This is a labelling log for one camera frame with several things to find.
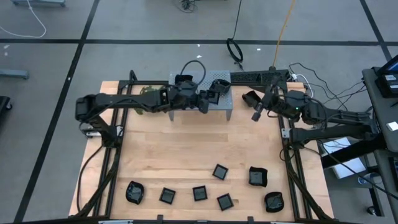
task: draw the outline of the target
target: gray concrete floor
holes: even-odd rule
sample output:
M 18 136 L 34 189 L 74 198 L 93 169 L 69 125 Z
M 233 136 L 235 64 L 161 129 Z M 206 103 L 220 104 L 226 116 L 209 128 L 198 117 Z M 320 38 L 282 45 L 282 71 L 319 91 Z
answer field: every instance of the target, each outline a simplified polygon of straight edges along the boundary
M 394 29 L 398 1 L 366 2 L 384 40 L 398 41 L 398 31 Z M 79 39 L 92 3 L 93 0 L 67 0 L 66 8 L 40 4 L 33 7 L 47 26 L 46 39 Z M 194 13 L 184 14 L 171 0 L 101 0 L 88 39 L 224 40 L 232 36 L 239 0 L 202 0 L 197 5 Z M 289 5 L 290 0 L 243 1 L 236 39 L 276 40 Z M 28 8 L 5 0 L 0 2 L 0 26 L 18 34 L 42 32 Z M 8 38 L 16 37 L 0 31 L 0 39 Z M 297 1 L 283 39 L 377 41 L 357 0 Z M 0 44 L 1 68 L 30 72 L 28 80 L 0 78 L 0 95 L 10 96 L 14 103 L 0 130 L 0 223 L 14 220 L 76 47 L 77 44 Z M 275 45 L 241 48 L 245 70 L 266 70 L 271 65 Z M 398 47 L 389 47 L 389 51 L 394 56 Z M 86 44 L 24 221 L 68 215 L 86 144 L 73 117 L 78 97 L 97 93 L 104 80 L 127 79 L 130 69 L 140 80 L 166 80 L 169 71 L 180 69 L 198 55 L 208 70 L 238 71 L 224 44 Z M 380 46 L 282 45 L 277 68 L 287 68 L 294 62 L 316 70 L 334 92 L 340 92 L 360 81 L 362 69 L 381 66 L 386 58 Z M 310 83 L 322 84 L 311 72 L 300 67 L 293 69 L 304 74 Z M 321 89 L 313 88 L 317 99 L 327 100 Z M 363 92 L 346 105 L 349 110 L 364 111 L 371 104 Z M 336 108 L 339 103 L 332 101 L 327 106 Z M 335 178 L 329 170 L 325 173 L 328 179 Z M 394 222 L 384 195 L 381 197 L 386 216 L 372 217 L 365 212 L 371 205 L 366 189 L 342 188 L 329 180 L 328 183 L 336 218 L 361 223 Z

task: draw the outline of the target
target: wooden tabletop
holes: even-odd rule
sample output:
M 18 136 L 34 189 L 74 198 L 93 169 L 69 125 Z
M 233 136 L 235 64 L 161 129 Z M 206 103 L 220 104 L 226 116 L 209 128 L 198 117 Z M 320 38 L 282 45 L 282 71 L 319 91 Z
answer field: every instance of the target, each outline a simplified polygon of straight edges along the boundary
M 116 94 L 117 87 L 118 82 L 103 82 L 101 92 Z M 134 85 L 132 93 L 139 94 L 142 87 Z M 302 83 L 289 83 L 288 87 L 303 91 Z M 241 98 L 250 90 L 246 86 L 232 87 L 234 108 L 230 121 L 226 120 L 225 111 L 208 114 L 176 111 L 174 121 L 170 121 L 164 113 L 139 115 L 129 110 L 111 218 L 155 220 L 157 215 L 163 215 L 165 220 L 245 221 L 253 216 L 255 221 L 293 221 L 285 163 L 279 159 L 282 143 L 278 119 L 263 113 L 259 122 L 251 120 L 254 110 Z M 110 123 L 112 110 L 101 116 Z M 298 122 L 296 127 L 308 126 Z M 100 138 L 88 140 L 82 164 L 100 144 Z M 307 147 L 317 150 L 315 142 L 308 143 Z M 84 171 L 80 206 L 98 186 L 104 151 L 94 157 Z M 308 191 L 325 213 L 333 217 L 319 156 L 304 150 L 300 153 Z M 217 164 L 229 169 L 225 180 L 212 176 Z M 251 166 L 268 170 L 267 187 L 248 184 Z M 132 180 L 145 187 L 140 205 L 126 200 L 126 188 Z M 192 188 L 201 185 L 206 186 L 208 199 L 195 202 Z M 164 187 L 176 191 L 172 205 L 159 201 Z M 280 212 L 267 213 L 264 196 L 274 191 L 282 192 L 285 207 Z M 298 189 L 297 192 L 300 216 L 304 218 L 302 198 Z M 227 193 L 234 207 L 222 212 L 216 198 Z M 100 214 L 104 213 L 107 196 L 106 189 Z M 70 214 L 76 212 L 75 192 Z

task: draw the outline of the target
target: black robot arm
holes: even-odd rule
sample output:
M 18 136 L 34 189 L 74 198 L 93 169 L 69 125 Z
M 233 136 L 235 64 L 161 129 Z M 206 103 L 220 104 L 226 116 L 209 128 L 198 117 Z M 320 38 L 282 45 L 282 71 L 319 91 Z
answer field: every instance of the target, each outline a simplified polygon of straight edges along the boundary
M 291 90 L 286 95 L 279 95 L 275 90 L 275 85 L 267 87 L 261 99 L 254 91 L 242 96 L 243 100 L 255 109 L 252 120 L 258 121 L 262 111 L 267 110 L 293 122 L 299 121 L 301 117 L 303 122 L 309 125 L 323 123 L 326 127 L 327 122 L 343 124 L 321 129 L 283 129 L 283 137 L 289 140 L 291 146 L 303 148 L 311 140 L 345 136 L 357 139 L 374 137 L 375 129 L 368 113 L 329 109 L 301 91 Z
M 198 108 L 202 113 L 208 112 L 209 102 L 195 92 L 197 84 L 185 81 L 178 85 L 165 86 L 159 90 L 141 95 L 87 95 L 76 101 L 75 118 L 81 123 L 90 124 L 100 133 L 103 145 L 116 147 L 119 144 L 117 128 L 110 126 L 100 114 L 111 108 L 139 108 L 146 112 L 158 113 L 171 110 Z

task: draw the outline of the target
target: yellow cable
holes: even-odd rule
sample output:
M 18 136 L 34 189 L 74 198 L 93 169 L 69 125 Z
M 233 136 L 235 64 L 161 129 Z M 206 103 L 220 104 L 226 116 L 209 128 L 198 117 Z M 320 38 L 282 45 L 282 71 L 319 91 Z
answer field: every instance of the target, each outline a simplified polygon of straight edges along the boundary
M 290 16 L 290 14 L 292 13 L 294 3 L 295 3 L 295 0 L 292 0 L 292 4 L 290 5 L 289 13 L 288 13 L 287 16 L 286 16 L 284 26 L 282 27 L 282 30 L 280 31 L 280 34 L 279 34 L 278 43 L 276 44 L 276 51 L 275 51 L 274 62 L 272 63 L 272 66 L 273 66 L 273 67 L 275 67 L 276 58 L 278 57 L 279 43 L 280 43 L 280 40 L 281 40 L 282 35 L 283 35 L 283 33 L 284 33 L 284 30 L 285 30 L 287 21 L 289 20 L 289 16 Z

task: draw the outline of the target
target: perforated metal plate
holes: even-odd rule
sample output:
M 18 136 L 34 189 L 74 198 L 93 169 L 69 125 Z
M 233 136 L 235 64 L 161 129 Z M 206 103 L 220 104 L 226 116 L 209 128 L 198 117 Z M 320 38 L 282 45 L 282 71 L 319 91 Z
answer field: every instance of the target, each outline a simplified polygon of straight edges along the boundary
M 174 85 L 175 75 L 179 74 L 180 72 L 172 72 L 169 76 L 169 84 Z M 183 75 L 191 75 L 193 76 L 193 81 L 198 83 L 201 78 L 203 77 L 202 71 L 184 71 Z M 203 82 L 199 85 L 198 91 L 200 90 L 208 90 L 216 79 L 223 79 L 226 81 L 231 82 L 231 75 L 229 71 L 223 70 L 215 70 L 209 71 L 206 73 L 206 77 Z M 233 108 L 232 104 L 232 88 L 229 89 L 227 94 L 221 94 L 220 99 L 218 101 L 218 105 L 213 103 L 209 104 L 209 110 L 231 110 Z

